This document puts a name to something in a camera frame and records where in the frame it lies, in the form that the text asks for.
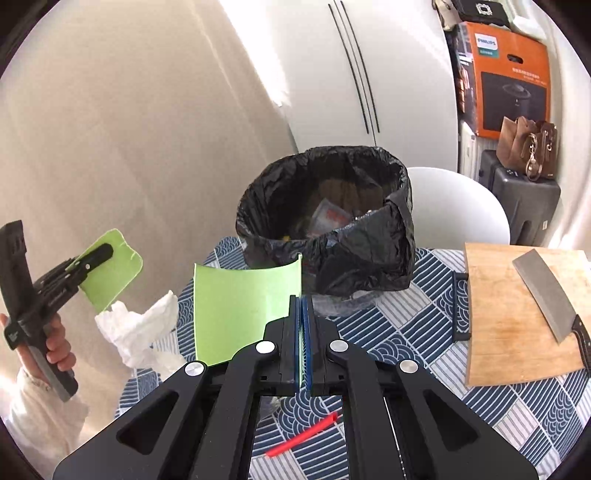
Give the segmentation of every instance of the gray stool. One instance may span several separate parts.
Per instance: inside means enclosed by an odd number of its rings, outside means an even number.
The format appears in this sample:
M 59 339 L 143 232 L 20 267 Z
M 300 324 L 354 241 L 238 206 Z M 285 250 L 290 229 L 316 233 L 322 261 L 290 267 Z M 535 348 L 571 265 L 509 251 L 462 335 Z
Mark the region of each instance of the gray stool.
M 478 177 L 507 215 L 511 245 L 539 246 L 560 198 L 556 181 L 529 181 L 525 175 L 505 168 L 494 150 L 482 152 Z

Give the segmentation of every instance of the black bag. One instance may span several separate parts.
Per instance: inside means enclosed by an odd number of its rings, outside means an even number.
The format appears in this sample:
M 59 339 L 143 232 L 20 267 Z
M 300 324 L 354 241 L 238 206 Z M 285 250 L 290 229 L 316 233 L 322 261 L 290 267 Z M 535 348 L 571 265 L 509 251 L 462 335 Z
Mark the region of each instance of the black bag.
M 306 238 L 323 199 L 355 219 Z M 412 207 L 407 169 L 383 148 L 317 147 L 261 173 L 240 201 L 236 231 L 251 268 L 287 265 L 301 253 L 306 293 L 403 290 L 414 269 Z
M 503 6 L 498 2 L 486 0 L 452 0 L 460 19 L 464 22 L 475 22 L 500 25 L 509 28 L 509 18 Z

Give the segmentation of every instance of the green card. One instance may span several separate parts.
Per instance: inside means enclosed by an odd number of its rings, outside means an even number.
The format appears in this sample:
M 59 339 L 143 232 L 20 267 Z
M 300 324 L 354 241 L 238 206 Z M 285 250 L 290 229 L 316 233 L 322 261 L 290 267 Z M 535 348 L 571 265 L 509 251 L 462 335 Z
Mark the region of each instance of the green card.
M 142 257 L 125 242 L 125 238 L 117 229 L 105 233 L 88 247 L 74 263 L 102 244 L 109 244 L 113 247 L 113 257 L 90 272 L 80 285 L 97 313 L 111 305 L 144 266 Z
M 261 270 L 195 265 L 194 279 L 195 350 L 215 365 L 261 340 L 267 322 L 289 315 L 290 295 L 301 295 L 301 257 Z

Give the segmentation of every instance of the table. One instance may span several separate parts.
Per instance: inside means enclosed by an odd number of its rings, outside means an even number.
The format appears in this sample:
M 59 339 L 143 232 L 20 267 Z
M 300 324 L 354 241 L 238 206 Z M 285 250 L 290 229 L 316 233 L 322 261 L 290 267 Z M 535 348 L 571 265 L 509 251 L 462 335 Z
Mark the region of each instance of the table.
M 222 239 L 205 265 L 247 268 L 238 238 Z M 464 385 L 467 342 L 452 342 L 452 271 L 464 272 L 463 252 L 417 249 L 409 289 L 385 292 L 371 308 L 346 317 L 330 317 L 342 338 L 376 359 L 397 363 L 413 359 L 428 369 L 474 412 L 518 449 L 544 479 L 560 464 L 591 416 L 591 382 L 583 370 L 557 378 L 497 387 Z M 466 283 L 458 285 L 459 327 L 468 325 Z M 176 330 L 154 348 L 195 360 L 193 282 L 178 298 Z M 116 417 L 158 386 L 150 369 L 129 379 Z M 252 451 L 252 480 L 340 480 L 347 478 L 342 421 L 293 450 L 269 459 L 264 453 L 341 408 L 340 397 L 310 398 L 305 391 L 281 400 L 281 407 L 261 419 Z

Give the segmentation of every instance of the white chair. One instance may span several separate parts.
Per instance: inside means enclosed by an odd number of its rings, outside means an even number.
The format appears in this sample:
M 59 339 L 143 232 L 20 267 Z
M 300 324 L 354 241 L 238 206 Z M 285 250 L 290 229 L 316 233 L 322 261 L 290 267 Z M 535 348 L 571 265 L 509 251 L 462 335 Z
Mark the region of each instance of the white chair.
M 495 196 L 449 170 L 408 169 L 417 247 L 463 250 L 465 242 L 509 244 L 509 222 Z

